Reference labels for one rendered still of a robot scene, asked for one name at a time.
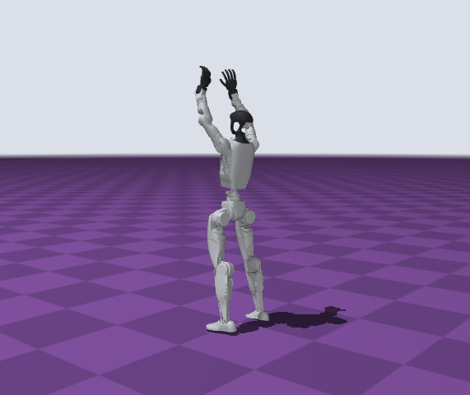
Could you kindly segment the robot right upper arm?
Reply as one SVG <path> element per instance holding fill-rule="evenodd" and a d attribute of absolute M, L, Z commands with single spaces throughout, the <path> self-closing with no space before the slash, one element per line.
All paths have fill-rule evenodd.
<path fill-rule="evenodd" d="M 242 128 L 245 128 L 245 137 L 249 139 L 249 142 L 252 142 L 254 144 L 254 149 L 256 151 L 259 147 L 259 143 L 256 137 L 256 132 L 254 130 L 254 124 L 246 122 Z"/>

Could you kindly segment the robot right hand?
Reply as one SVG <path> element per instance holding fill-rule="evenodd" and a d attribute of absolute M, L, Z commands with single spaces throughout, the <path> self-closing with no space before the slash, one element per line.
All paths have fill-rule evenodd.
<path fill-rule="evenodd" d="M 234 74 L 234 79 L 233 79 L 233 75 L 232 75 L 231 70 L 232 70 L 232 72 L 233 72 L 233 74 Z M 231 94 L 235 94 L 236 92 L 237 92 L 237 94 L 238 94 L 238 91 L 237 91 L 237 89 L 236 89 L 237 80 L 236 80 L 235 71 L 234 71 L 233 69 L 231 69 L 231 70 L 228 69 L 228 71 L 230 72 L 230 75 L 229 75 L 229 73 L 228 73 L 228 71 L 227 71 L 226 69 L 225 69 L 226 74 L 225 74 L 224 72 L 221 72 L 221 73 L 223 74 L 225 80 L 226 80 L 226 83 L 225 83 L 222 79 L 220 79 L 220 82 L 226 87 L 226 89 L 228 90 L 229 98 L 232 100 Z M 226 75 L 227 75 L 227 77 L 228 77 L 228 80 L 227 80 Z"/>

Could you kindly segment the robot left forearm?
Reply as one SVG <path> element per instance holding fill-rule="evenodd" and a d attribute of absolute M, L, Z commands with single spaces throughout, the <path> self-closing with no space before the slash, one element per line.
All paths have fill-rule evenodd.
<path fill-rule="evenodd" d="M 198 113 L 204 114 L 206 120 L 211 122 L 212 115 L 210 113 L 209 107 L 207 106 L 206 91 L 202 88 L 199 94 L 197 94 L 195 91 L 195 95 L 198 104 Z"/>

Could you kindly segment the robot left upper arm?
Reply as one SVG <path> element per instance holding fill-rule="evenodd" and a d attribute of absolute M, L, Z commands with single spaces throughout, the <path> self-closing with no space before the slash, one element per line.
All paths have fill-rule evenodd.
<path fill-rule="evenodd" d="M 220 134 L 219 130 L 212 124 L 212 122 L 206 120 L 204 114 L 199 117 L 198 123 L 204 127 L 207 135 L 211 138 L 215 149 L 219 153 L 223 156 L 227 156 L 231 153 L 230 142 Z"/>

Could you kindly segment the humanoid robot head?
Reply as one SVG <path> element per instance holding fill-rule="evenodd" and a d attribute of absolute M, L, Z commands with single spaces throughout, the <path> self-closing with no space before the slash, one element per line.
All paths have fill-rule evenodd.
<path fill-rule="evenodd" d="M 238 110 L 230 115 L 230 121 L 231 121 L 230 130 L 233 134 L 235 134 L 235 137 L 236 137 L 235 141 L 249 144 L 249 142 L 247 141 L 245 137 L 245 133 L 241 132 L 241 129 L 245 125 L 246 122 L 252 123 L 254 121 L 252 115 L 247 111 Z M 237 131 L 234 130 L 234 122 L 239 122 L 240 126 Z"/>

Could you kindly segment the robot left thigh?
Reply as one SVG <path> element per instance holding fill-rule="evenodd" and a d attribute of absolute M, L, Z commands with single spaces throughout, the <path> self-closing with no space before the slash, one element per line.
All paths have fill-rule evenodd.
<path fill-rule="evenodd" d="M 231 277 L 235 269 L 231 263 L 226 262 L 224 259 L 226 235 L 224 233 L 225 231 L 222 229 L 222 227 L 227 226 L 229 222 L 230 212 L 227 208 L 219 209 L 209 216 L 207 224 L 207 245 L 215 271 L 220 263 L 225 263 L 229 268 L 228 277 Z"/>

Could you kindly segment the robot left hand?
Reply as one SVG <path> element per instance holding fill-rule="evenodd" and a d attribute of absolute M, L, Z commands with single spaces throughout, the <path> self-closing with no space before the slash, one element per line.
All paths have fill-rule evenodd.
<path fill-rule="evenodd" d="M 208 85 L 211 83 L 212 79 L 210 78 L 211 73 L 206 67 L 199 66 L 202 68 L 202 75 L 201 75 L 201 83 L 198 85 L 196 93 L 199 94 L 201 89 L 203 88 L 205 91 L 207 91 Z"/>

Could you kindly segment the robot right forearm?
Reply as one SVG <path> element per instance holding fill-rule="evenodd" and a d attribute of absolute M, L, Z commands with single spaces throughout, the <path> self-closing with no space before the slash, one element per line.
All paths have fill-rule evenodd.
<path fill-rule="evenodd" d="M 235 110 L 238 111 L 238 110 L 244 110 L 244 111 L 247 111 L 249 112 L 243 104 L 241 104 L 241 100 L 237 94 L 237 92 L 235 94 L 231 94 L 231 104 L 233 107 L 235 107 Z"/>

